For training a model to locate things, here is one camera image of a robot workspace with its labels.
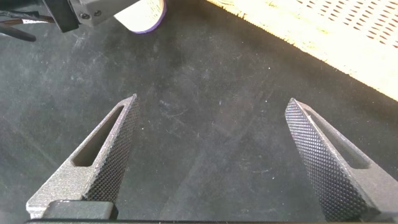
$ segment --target black cable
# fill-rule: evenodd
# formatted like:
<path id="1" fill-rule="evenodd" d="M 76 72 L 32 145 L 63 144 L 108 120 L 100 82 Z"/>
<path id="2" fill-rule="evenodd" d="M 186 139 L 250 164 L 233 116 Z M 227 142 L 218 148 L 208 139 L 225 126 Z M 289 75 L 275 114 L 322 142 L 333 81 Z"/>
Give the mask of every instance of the black cable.
<path id="1" fill-rule="evenodd" d="M 6 16 L 13 19 L 38 19 L 40 17 L 39 12 L 21 12 L 21 11 L 0 11 L 0 16 Z"/>
<path id="2" fill-rule="evenodd" d="M 15 29 L 15 28 L 13 28 L 9 25 L 5 25 L 3 23 L 0 23 L 0 33 L 3 33 L 10 37 L 15 37 L 20 40 L 26 40 L 29 42 L 36 41 L 36 37 L 34 35 L 23 32 L 19 29 Z"/>

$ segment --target black mat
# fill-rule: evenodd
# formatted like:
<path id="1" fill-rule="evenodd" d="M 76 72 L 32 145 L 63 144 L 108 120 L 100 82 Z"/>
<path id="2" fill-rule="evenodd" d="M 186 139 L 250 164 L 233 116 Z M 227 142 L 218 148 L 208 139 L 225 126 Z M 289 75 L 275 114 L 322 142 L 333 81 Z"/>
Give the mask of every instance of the black mat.
<path id="1" fill-rule="evenodd" d="M 1 223 L 28 219 L 29 197 L 133 93 L 123 219 L 323 220 L 284 119 L 291 97 L 398 179 L 396 101 L 208 2 L 168 7 L 144 35 L 111 19 L 0 39 Z"/>

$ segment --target wooden surface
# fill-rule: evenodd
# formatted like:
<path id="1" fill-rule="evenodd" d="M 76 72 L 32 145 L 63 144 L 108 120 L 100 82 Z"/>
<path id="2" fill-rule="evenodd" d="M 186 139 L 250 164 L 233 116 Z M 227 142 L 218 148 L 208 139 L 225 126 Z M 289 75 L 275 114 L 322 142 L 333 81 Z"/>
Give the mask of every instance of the wooden surface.
<path id="1" fill-rule="evenodd" d="M 208 1 L 398 101 L 396 1 L 378 1 L 380 6 L 371 6 L 373 11 L 366 8 L 369 7 L 367 5 L 357 4 L 361 8 L 356 12 L 344 8 L 348 7 L 342 4 L 345 0 L 342 3 L 327 1 L 328 8 L 322 4 L 323 1 Z M 342 8 L 340 14 L 334 8 Z M 355 19 L 347 20 L 350 14 Z M 363 15 L 368 15 L 365 22 L 362 21 L 366 18 Z M 375 23 L 382 23 L 378 30 L 373 29 Z M 388 40 L 381 41 L 383 37 L 388 37 Z"/>

